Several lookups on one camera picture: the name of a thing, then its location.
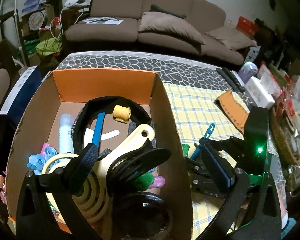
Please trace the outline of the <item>orange cloth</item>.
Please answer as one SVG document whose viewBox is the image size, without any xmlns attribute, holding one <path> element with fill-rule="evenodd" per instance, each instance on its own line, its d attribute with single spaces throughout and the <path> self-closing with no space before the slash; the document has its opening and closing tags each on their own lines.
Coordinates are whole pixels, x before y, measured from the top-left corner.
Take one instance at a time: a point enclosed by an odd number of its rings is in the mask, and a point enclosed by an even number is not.
<svg viewBox="0 0 300 240">
<path fill-rule="evenodd" d="M 234 100 L 232 90 L 227 90 L 226 92 L 219 95 L 214 103 L 222 111 L 222 113 L 230 120 L 234 127 L 244 135 L 244 127 L 249 117 L 248 111 Z"/>
</svg>

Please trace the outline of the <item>blue plastic hair clip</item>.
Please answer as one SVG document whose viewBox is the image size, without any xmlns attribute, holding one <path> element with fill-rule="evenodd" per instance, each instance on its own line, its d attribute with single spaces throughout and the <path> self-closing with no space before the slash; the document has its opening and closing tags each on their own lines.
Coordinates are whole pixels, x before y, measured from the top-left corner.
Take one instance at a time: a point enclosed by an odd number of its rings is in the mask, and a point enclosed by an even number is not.
<svg viewBox="0 0 300 240">
<path fill-rule="evenodd" d="M 209 125 L 209 127 L 207 128 L 205 135 L 199 140 L 199 144 L 196 146 L 194 153 L 190 157 L 191 160 L 195 160 L 199 156 L 204 143 L 212 135 L 212 133 L 214 132 L 214 129 L 215 129 L 215 124 L 211 123 Z"/>
</svg>

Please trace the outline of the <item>cream spiral paddle brush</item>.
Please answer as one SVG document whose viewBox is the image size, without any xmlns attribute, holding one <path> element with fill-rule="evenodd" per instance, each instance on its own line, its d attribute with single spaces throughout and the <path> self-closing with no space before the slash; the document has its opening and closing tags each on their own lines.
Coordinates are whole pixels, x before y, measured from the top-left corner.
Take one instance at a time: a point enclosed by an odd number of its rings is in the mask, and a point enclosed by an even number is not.
<svg viewBox="0 0 300 240">
<path fill-rule="evenodd" d="M 97 176 L 100 190 L 97 191 L 96 181 L 92 175 L 81 183 L 83 193 L 79 197 L 74 197 L 73 200 L 82 212 L 84 218 L 89 223 L 94 223 L 100 220 L 110 202 L 109 187 L 106 183 L 106 176 L 111 171 L 111 165 L 118 167 L 122 163 L 123 155 L 133 150 L 141 148 L 145 142 L 153 141 L 155 132 L 151 126 L 140 124 L 132 133 L 123 141 L 115 150 L 104 157 L 101 161 L 97 161 L 93 166 L 93 171 Z"/>
</svg>

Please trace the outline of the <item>pink hair roller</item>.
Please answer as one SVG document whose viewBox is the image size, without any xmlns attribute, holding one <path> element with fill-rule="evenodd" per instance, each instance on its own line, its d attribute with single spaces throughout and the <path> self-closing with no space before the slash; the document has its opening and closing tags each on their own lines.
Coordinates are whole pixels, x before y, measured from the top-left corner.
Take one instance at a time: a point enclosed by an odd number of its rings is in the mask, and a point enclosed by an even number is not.
<svg viewBox="0 0 300 240">
<path fill-rule="evenodd" d="M 162 188 L 166 183 L 166 180 L 163 176 L 154 176 L 154 182 L 149 185 L 149 189 Z"/>
</svg>

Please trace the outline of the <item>small green hair roller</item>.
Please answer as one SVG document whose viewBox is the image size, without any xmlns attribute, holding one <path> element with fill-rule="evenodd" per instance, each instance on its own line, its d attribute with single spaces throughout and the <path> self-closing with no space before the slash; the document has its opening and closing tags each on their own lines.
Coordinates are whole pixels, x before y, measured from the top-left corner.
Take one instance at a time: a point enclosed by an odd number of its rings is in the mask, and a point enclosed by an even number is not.
<svg viewBox="0 0 300 240">
<path fill-rule="evenodd" d="M 155 181 L 154 176 L 151 173 L 145 173 L 139 178 L 137 178 L 133 185 L 138 191 L 146 191 L 149 189 L 150 185 Z"/>
</svg>

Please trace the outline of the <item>orange hair roller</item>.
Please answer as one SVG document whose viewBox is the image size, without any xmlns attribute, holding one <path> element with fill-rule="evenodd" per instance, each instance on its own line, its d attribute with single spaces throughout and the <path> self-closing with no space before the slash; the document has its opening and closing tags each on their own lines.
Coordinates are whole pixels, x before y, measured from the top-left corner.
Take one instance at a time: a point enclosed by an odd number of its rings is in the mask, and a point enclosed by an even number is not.
<svg viewBox="0 0 300 240">
<path fill-rule="evenodd" d="M 127 124 L 129 122 L 131 116 L 130 107 L 123 107 L 120 105 L 116 105 L 113 110 L 113 118 L 117 122 L 121 122 Z"/>
</svg>

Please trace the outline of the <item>black remote control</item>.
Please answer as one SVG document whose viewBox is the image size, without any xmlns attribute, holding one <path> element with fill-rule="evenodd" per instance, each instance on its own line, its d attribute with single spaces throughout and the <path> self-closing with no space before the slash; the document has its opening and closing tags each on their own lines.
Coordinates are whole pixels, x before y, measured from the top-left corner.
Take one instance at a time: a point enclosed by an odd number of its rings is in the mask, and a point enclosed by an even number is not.
<svg viewBox="0 0 300 240">
<path fill-rule="evenodd" d="M 233 83 L 237 86 L 240 92 L 244 92 L 245 88 L 244 86 L 240 83 L 238 78 L 233 74 L 231 70 L 228 70 L 227 68 L 223 68 L 223 71 L 226 73 L 226 75 L 233 81 Z"/>
<path fill-rule="evenodd" d="M 239 87 L 231 80 L 231 78 L 221 69 L 217 68 L 217 73 L 222 76 L 223 79 L 231 86 L 232 90 L 235 92 L 240 92 Z"/>
</svg>

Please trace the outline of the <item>white spray bottle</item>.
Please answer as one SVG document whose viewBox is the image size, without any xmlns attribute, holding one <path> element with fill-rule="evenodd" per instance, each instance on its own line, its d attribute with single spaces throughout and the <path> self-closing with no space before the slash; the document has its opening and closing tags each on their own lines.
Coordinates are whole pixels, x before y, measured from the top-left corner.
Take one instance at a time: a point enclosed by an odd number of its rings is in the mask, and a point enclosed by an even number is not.
<svg viewBox="0 0 300 240">
<path fill-rule="evenodd" d="M 59 154 L 74 153 L 72 142 L 72 125 L 74 118 L 68 113 L 60 116 L 59 120 Z"/>
</svg>

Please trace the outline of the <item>grey pebble pattern cloth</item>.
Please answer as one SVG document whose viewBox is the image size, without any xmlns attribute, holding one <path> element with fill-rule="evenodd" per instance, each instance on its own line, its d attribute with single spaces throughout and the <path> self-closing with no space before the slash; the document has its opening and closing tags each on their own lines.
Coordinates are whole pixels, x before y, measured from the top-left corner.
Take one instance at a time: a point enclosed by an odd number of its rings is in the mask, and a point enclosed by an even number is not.
<svg viewBox="0 0 300 240">
<path fill-rule="evenodd" d="M 217 73 L 217 67 L 173 56 L 89 51 L 72 53 L 57 67 L 59 70 L 81 68 L 132 69 L 156 72 L 166 89 L 175 124 L 182 143 L 194 151 L 194 143 L 203 137 L 209 124 L 215 124 L 212 140 L 243 135 L 226 118 L 214 100 L 230 89 Z"/>
</svg>

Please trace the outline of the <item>brown cushion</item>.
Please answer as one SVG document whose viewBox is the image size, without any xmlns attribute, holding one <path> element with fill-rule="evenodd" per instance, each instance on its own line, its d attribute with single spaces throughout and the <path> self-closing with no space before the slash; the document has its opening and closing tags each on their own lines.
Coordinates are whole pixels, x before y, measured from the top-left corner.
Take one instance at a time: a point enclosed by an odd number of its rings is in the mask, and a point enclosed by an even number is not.
<svg viewBox="0 0 300 240">
<path fill-rule="evenodd" d="M 229 26 L 214 29 L 205 34 L 222 43 L 228 49 L 237 51 L 247 47 L 256 47 L 256 44 L 244 33 Z"/>
<path fill-rule="evenodd" d="M 152 32 L 171 34 L 176 37 L 185 38 L 197 44 L 205 44 L 203 36 L 187 21 L 160 12 L 144 12 L 139 26 L 139 33 Z"/>
</svg>

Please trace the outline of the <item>navy blue box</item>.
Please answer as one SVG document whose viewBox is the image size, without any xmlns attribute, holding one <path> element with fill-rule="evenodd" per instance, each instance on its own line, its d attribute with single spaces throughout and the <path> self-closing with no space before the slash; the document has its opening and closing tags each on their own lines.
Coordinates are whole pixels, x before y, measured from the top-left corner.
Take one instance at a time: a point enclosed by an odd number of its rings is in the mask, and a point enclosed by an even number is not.
<svg viewBox="0 0 300 240">
<path fill-rule="evenodd" d="M 29 67 L 8 94 L 0 110 L 0 115 L 7 115 L 17 126 L 28 103 L 42 83 L 42 79 L 37 66 Z"/>
</svg>

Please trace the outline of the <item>red box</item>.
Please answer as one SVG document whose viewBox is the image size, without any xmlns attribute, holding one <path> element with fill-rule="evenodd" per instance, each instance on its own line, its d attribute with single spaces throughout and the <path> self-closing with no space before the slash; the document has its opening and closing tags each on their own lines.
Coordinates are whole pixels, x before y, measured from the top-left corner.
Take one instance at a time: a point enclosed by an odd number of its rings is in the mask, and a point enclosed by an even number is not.
<svg viewBox="0 0 300 240">
<path fill-rule="evenodd" d="M 256 24 L 243 16 L 239 17 L 236 28 L 251 37 L 259 31 L 259 27 Z"/>
</svg>

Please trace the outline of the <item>green bag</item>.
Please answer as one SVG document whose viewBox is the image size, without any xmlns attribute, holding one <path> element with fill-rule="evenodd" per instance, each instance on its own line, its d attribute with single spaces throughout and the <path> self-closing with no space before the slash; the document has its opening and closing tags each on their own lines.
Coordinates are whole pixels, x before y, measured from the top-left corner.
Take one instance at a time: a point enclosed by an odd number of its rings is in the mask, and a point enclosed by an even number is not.
<svg viewBox="0 0 300 240">
<path fill-rule="evenodd" d="M 43 59 L 54 53 L 59 53 L 62 48 L 62 41 L 55 38 L 49 38 L 40 42 L 36 47 L 38 55 Z"/>
</svg>

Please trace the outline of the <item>black small pillow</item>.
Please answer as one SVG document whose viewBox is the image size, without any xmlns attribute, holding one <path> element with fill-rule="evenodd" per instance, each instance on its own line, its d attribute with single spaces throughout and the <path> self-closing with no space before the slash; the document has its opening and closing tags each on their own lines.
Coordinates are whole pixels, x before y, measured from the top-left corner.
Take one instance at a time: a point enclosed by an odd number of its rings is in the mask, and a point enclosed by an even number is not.
<svg viewBox="0 0 300 240">
<path fill-rule="evenodd" d="M 171 12 L 171 11 L 165 10 L 165 9 L 163 9 L 162 7 L 159 7 L 159 6 L 156 5 L 156 4 L 152 4 L 152 5 L 150 6 L 150 11 L 153 11 L 153 12 L 160 12 L 160 13 L 172 15 L 172 16 L 175 16 L 175 17 L 178 17 L 178 18 L 181 18 L 181 19 L 185 19 L 185 18 L 187 17 L 187 15 L 185 15 L 185 14 L 177 14 L 177 13 L 175 13 L 175 12 Z"/>
</svg>

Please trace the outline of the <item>round tin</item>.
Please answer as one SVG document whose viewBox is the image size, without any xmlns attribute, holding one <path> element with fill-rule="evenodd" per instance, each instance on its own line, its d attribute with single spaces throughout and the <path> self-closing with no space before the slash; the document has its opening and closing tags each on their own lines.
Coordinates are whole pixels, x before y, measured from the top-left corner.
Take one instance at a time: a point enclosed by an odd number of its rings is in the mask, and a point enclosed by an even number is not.
<svg viewBox="0 0 300 240">
<path fill-rule="evenodd" d="M 33 12 L 28 19 L 29 29 L 32 31 L 39 30 L 47 23 L 48 17 L 45 10 Z"/>
</svg>

